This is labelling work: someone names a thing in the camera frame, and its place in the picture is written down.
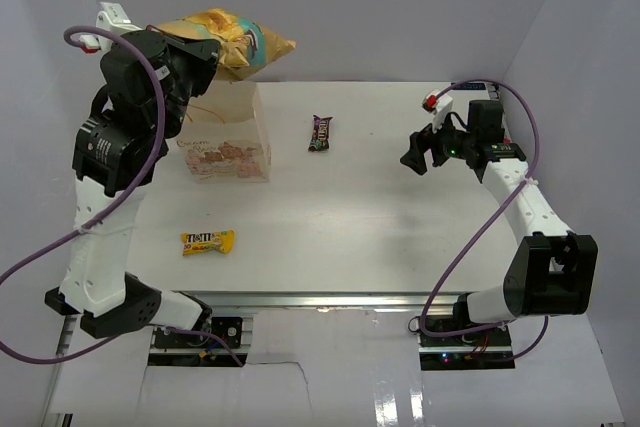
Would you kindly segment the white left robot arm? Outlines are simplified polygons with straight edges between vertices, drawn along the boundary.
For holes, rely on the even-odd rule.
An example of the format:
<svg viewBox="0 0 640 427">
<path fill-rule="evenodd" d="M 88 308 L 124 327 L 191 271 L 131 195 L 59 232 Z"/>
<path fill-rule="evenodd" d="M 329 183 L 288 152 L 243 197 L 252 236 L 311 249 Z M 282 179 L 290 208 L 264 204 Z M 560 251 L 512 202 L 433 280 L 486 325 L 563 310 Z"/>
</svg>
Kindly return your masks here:
<svg viewBox="0 0 640 427">
<path fill-rule="evenodd" d="M 159 326 L 202 345 L 211 334 L 210 308 L 145 284 L 128 272 L 127 258 L 155 165 L 180 133 L 189 101 L 212 83 L 220 43 L 155 28 L 92 32 L 112 44 L 100 60 L 104 84 L 74 145 L 78 235 L 65 277 L 45 303 L 61 315 L 79 315 L 82 330 L 95 339 Z"/>
</svg>

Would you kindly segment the tan popcorn chips bag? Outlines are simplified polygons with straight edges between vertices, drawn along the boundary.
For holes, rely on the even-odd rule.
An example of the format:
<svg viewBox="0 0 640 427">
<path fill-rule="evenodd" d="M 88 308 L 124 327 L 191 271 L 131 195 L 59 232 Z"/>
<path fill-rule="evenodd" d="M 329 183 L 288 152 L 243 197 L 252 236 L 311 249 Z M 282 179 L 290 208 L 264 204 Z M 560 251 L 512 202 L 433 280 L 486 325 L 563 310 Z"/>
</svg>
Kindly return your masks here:
<svg viewBox="0 0 640 427">
<path fill-rule="evenodd" d="M 221 8 L 157 24 L 162 32 L 191 40 L 220 43 L 216 80 L 239 82 L 291 53 L 296 42 Z"/>
</svg>

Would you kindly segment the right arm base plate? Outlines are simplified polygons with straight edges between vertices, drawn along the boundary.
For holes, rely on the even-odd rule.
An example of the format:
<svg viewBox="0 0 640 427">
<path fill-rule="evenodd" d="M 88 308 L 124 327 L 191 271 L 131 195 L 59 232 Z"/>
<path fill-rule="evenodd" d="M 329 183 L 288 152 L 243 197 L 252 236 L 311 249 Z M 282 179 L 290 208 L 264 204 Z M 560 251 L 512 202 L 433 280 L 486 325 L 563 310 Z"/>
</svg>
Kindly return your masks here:
<svg viewBox="0 0 640 427">
<path fill-rule="evenodd" d="M 419 317 L 414 316 L 407 324 L 410 333 L 419 338 L 419 344 L 423 348 L 439 349 L 441 352 L 457 348 L 460 352 L 469 355 L 484 354 L 489 348 L 511 348 L 511 336 L 507 328 L 494 328 L 482 332 L 452 336 L 430 337 L 419 329 Z"/>
</svg>

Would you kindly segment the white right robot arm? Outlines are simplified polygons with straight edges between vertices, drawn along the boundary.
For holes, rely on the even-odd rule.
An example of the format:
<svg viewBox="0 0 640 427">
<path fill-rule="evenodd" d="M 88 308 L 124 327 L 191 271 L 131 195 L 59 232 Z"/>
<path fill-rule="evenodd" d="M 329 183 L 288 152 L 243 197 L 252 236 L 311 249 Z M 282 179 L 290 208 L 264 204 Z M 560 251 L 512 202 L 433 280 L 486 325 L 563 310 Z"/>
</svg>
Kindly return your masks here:
<svg viewBox="0 0 640 427">
<path fill-rule="evenodd" d="M 488 326 L 521 317 L 582 315 L 591 296 L 598 246 L 590 235 L 575 233 L 562 221 L 530 178 L 530 164 L 516 143 L 507 141 L 503 106 L 474 100 L 460 128 L 448 95 L 428 95 L 424 109 L 430 124 L 410 136 L 400 161 L 419 175 L 427 171 L 425 155 L 436 167 L 461 159 L 499 204 L 519 246 L 501 284 L 461 295 L 453 307 L 451 331 L 461 344 L 484 338 Z"/>
</svg>

